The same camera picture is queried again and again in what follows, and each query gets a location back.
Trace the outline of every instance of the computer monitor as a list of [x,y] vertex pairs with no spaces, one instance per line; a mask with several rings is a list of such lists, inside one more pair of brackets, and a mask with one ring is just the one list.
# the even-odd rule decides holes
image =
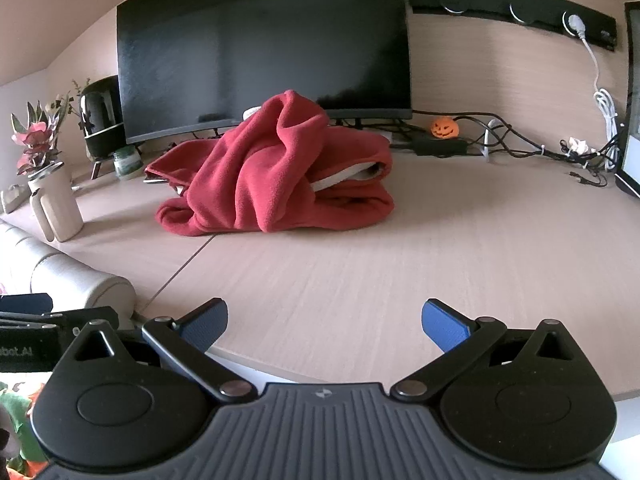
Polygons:
[[293,89],[331,118],[410,118],[405,0],[127,0],[128,142],[234,126]]
[[616,184],[640,197],[640,2],[625,4],[629,44],[629,86],[626,103],[626,139],[622,139],[622,161]]

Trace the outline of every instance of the coiled white cable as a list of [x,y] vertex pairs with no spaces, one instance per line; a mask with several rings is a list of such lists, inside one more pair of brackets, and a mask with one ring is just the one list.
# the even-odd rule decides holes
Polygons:
[[[607,131],[607,142],[610,142],[618,134],[618,126],[616,124],[616,117],[618,114],[616,113],[616,105],[613,102],[611,94],[607,92],[604,88],[598,88],[598,79],[600,78],[600,67],[598,66],[598,60],[596,59],[593,50],[591,49],[591,45],[586,38],[586,26],[584,22],[581,20],[580,16],[576,14],[572,14],[569,16],[569,27],[571,27],[577,34],[584,46],[587,48],[591,59],[593,60],[593,64],[596,67],[596,79],[593,81],[593,89],[595,93],[593,94],[593,98],[596,101],[596,106],[598,110],[602,113],[605,121],[605,128]],[[618,160],[618,147],[611,146],[608,148],[603,155],[606,155],[606,159],[604,161],[605,169],[607,171],[612,171],[616,168],[616,162]]]

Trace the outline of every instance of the orange pumpkin decoration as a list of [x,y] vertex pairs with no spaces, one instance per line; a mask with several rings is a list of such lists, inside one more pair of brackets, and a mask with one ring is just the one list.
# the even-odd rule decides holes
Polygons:
[[431,125],[431,133],[439,139],[450,139],[458,136],[460,127],[451,117],[438,117]]

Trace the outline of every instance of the black power adapter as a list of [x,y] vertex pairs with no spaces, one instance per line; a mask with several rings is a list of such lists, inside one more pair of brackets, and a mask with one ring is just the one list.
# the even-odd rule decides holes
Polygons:
[[420,136],[411,142],[411,149],[420,156],[466,155],[467,147],[468,142],[460,137],[439,139],[432,136]]

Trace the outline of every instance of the desk surface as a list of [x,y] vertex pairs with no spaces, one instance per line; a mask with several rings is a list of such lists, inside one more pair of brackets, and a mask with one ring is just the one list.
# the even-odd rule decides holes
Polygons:
[[[84,227],[71,240],[51,245],[95,269],[127,278],[136,289],[137,309],[200,250],[210,237],[183,238],[164,231],[154,219],[158,205],[175,192],[144,184],[144,177],[121,182],[115,173],[83,180],[76,192]],[[45,242],[26,202],[2,218]]]
[[612,394],[639,390],[640,201],[552,161],[495,160],[397,154],[385,222],[216,236],[142,314],[219,296],[229,326],[212,352],[293,380],[388,387],[440,354],[420,328],[434,297],[512,328],[561,319]]

